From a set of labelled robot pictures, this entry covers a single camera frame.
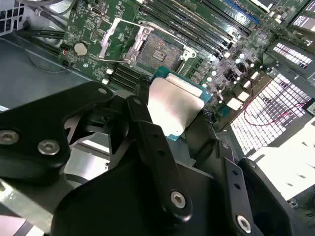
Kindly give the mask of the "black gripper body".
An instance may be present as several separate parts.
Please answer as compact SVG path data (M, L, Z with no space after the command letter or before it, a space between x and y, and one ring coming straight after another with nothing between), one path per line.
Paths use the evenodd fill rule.
M139 159L71 191L57 207L54 236L227 236L229 226L213 178L177 164L192 200L190 221L173 225L158 205L152 179Z

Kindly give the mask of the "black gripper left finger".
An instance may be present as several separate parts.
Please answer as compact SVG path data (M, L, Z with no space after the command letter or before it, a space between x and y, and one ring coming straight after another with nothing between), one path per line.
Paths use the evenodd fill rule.
M96 132L109 134L110 167L139 159L170 222L187 222L192 203L162 129L148 108L149 87L122 97L99 82L87 82L0 116L0 175L30 185L60 178L71 148Z

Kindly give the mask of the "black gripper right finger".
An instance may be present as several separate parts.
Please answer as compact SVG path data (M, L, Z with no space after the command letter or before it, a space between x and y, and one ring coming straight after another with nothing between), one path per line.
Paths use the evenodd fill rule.
M253 161L235 161L231 147L216 137L203 112L185 130L194 167L214 179L221 222L234 236L296 236L293 210Z

